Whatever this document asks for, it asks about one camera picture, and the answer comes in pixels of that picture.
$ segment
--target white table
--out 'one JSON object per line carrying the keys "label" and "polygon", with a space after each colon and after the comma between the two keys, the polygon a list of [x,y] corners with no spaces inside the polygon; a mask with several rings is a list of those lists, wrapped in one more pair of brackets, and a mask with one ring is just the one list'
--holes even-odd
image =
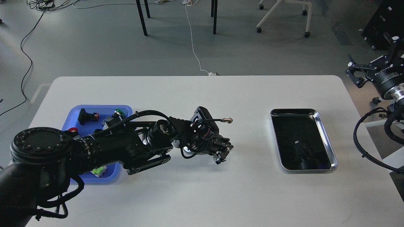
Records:
{"label": "white table", "polygon": [[[404,203],[388,171],[362,159],[352,132],[360,118],[336,76],[64,77],[56,79],[31,127],[61,128],[80,104],[129,105],[189,119],[197,106],[219,123],[234,149],[181,157],[104,185],[86,185],[67,202],[66,219],[28,226],[403,226]],[[339,166],[329,174],[287,174],[280,165],[269,113],[312,108],[322,118]],[[145,117],[140,120],[157,120]],[[380,157],[365,127],[364,148]]]}

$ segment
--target table leg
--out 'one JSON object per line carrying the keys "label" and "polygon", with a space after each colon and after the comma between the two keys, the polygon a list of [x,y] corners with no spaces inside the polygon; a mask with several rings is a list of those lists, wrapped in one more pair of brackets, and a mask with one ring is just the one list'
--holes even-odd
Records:
{"label": "table leg", "polygon": [[215,0],[212,0],[212,5],[211,5],[211,7],[210,7],[210,17],[213,17],[213,11],[214,11],[214,8],[215,8]]}
{"label": "table leg", "polygon": [[142,24],[143,34],[147,36],[145,19],[143,18],[142,7],[140,5],[140,0],[136,0],[137,10],[139,11],[140,23]]}
{"label": "table leg", "polygon": [[216,34],[216,21],[217,21],[217,0],[214,0],[215,8],[213,13],[213,34]]}
{"label": "table leg", "polygon": [[145,8],[146,8],[147,18],[150,18],[149,3],[147,2],[147,0],[145,0]]}

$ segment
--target blue tray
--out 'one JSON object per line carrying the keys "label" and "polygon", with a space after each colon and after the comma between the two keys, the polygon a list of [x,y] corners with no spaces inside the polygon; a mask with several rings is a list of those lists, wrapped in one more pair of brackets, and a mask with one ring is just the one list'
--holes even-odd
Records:
{"label": "blue tray", "polygon": [[[86,122],[84,125],[81,125],[78,122],[77,117],[82,108],[85,108],[87,113],[99,113],[98,121],[89,121]],[[127,105],[78,105],[70,110],[65,123],[63,124],[62,130],[76,127],[81,137],[92,134],[95,129],[102,129],[103,126],[101,125],[101,122],[106,117],[110,117],[115,111],[115,108],[122,110],[125,114],[125,117],[132,114],[132,108]],[[105,172],[101,177],[96,177],[90,172],[86,172],[80,175],[80,177],[83,179],[84,182],[105,183],[114,179],[118,174],[119,169],[120,164],[117,162],[107,165],[107,172]]]}

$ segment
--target black electronic component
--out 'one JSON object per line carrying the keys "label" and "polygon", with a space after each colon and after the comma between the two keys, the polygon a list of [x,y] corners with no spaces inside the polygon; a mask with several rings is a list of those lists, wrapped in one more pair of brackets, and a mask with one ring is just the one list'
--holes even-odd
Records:
{"label": "black electronic component", "polygon": [[390,47],[383,33],[404,37],[404,0],[383,0],[362,32],[365,40],[372,43],[373,49],[385,50]]}
{"label": "black electronic component", "polygon": [[84,125],[84,123],[88,121],[98,121],[99,116],[100,115],[98,113],[87,113],[86,110],[82,108],[77,117],[77,120],[81,125]]}

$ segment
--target black cable on floor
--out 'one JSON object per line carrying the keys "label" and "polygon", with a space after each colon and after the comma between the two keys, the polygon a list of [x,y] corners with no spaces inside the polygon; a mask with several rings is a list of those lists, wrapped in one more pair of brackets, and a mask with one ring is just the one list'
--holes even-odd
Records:
{"label": "black cable on floor", "polygon": [[23,90],[23,83],[24,83],[25,77],[28,75],[28,72],[31,70],[33,63],[32,63],[32,59],[31,59],[31,58],[27,55],[27,53],[25,53],[25,51],[23,50],[23,42],[24,42],[24,40],[35,30],[36,26],[38,25],[39,21],[42,19],[42,17],[44,16],[44,14],[45,14],[45,11],[42,13],[41,17],[40,17],[40,18],[38,19],[38,21],[36,22],[34,28],[21,40],[21,43],[20,43],[20,49],[21,49],[21,51],[29,58],[29,60],[30,60],[30,62],[31,62],[31,64],[29,65],[29,68],[28,68],[27,72],[25,73],[23,79],[21,80],[21,93],[23,94],[25,100],[24,100],[22,103],[16,105],[15,107],[4,111],[3,113],[0,114],[0,116],[3,115],[3,114],[5,114],[5,113],[7,113],[7,112],[10,111],[10,110],[13,110],[13,109],[15,109],[15,108],[21,106],[22,104],[24,104],[24,103],[27,101],[27,96],[25,95],[24,90]]}

